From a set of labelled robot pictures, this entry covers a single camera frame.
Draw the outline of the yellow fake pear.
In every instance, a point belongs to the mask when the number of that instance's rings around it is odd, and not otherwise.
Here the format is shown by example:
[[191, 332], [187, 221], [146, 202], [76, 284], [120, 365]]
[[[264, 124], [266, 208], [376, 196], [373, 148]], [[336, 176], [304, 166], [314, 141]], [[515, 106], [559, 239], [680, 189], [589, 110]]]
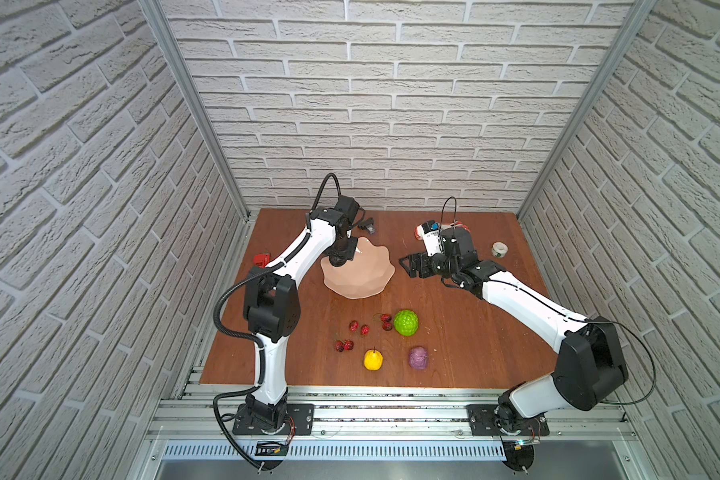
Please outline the yellow fake pear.
[[370, 349], [365, 352], [363, 366], [368, 371], [378, 371], [383, 366], [383, 354], [377, 349]]

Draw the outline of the red cherry pair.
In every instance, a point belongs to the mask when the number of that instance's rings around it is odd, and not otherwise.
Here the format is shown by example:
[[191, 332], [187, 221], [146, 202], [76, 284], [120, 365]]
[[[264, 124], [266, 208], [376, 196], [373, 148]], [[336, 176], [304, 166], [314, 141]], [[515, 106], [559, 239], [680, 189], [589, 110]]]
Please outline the red cherry pair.
[[385, 331], [391, 331], [394, 329], [394, 323], [390, 314], [382, 314], [380, 316], [380, 320], [382, 322], [382, 328]]
[[334, 346], [337, 352], [351, 351], [354, 349], [354, 341], [350, 339], [337, 340]]
[[352, 333], [365, 336], [370, 333], [370, 327], [367, 324], [360, 324], [358, 321], [351, 321], [349, 324], [349, 330]]

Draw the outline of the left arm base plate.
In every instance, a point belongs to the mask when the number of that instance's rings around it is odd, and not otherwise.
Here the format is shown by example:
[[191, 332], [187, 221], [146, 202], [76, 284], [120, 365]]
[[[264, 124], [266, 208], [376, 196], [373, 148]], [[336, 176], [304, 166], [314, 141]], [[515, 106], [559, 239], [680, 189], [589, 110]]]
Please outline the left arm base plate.
[[314, 404], [288, 403], [270, 408], [240, 405], [235, 415], [234, 435], [286, 435], [295, 430], [296, 436], [312, 433]]

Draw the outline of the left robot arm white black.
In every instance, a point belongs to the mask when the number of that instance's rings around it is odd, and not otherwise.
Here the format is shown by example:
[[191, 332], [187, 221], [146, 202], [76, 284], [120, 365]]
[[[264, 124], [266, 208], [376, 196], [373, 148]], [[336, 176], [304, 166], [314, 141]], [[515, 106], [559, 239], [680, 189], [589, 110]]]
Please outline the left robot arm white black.
[[354, 258], [357, 239], [352, 229], [360, 210], [354, 198], [344, 195], [333, 207], [313, 207], [299, 236], [266, 267], [249, 272], [243, 317], [254, 335], [258, 358], [256, 390], [246, 396], [245, 404], [266, 430], [276, 431], [286, 422], [285, 362], [289, 337], [301, 315], [299, 284], [324, 255], [341, 264]]

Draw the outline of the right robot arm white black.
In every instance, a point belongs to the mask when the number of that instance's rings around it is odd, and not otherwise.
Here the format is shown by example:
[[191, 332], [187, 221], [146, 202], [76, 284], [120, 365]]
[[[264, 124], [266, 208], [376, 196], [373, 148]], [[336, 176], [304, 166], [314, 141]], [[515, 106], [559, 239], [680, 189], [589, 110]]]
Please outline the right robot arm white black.
[[528, 421], [551, 410], [589, 411], [628, 380], [628, 368], [613, 322], [571, 311], [518, 280], [493, 260], [479, 258], [461, 223], [430, 220], [416, 227], [425, 245], [399, 259], [411, 278], [439, 276], [512, 315], [557, 354], [552, 373], [506, 392], [494, 409], [497, 426], [517, 435]]

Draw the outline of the green bumpy fake fruit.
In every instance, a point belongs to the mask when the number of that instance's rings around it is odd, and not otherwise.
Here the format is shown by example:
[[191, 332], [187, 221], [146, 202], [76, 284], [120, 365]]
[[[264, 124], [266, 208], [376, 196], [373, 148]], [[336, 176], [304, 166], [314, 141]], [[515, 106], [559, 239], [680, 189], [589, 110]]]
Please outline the green bumpy fake fruit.
[[412, 310], [401, 310], [393, 318], [395, 330], [402, 336], [413, 336], [419, 328], [418, 315]]

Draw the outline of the purple fake cabbage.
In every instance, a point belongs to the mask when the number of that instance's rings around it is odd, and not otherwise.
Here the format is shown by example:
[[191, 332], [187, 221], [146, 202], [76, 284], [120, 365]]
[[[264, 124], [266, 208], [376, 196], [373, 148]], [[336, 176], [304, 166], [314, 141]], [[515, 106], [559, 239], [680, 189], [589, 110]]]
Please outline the purple fake cabbage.
[[428, 350], [423, 346], [415, 346], [408, 354], [408, 364], [415, 370], [425, 370], [429, 364]]

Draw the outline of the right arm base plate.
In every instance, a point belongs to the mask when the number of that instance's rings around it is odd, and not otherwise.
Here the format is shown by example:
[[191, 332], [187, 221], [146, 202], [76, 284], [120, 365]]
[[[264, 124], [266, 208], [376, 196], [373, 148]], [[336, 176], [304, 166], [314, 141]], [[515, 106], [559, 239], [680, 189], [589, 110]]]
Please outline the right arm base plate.
[[522, 417], [509, 404], [471, 404], [466, 407], [473, 436], [544, 437], [550, 429], [543, 414]]

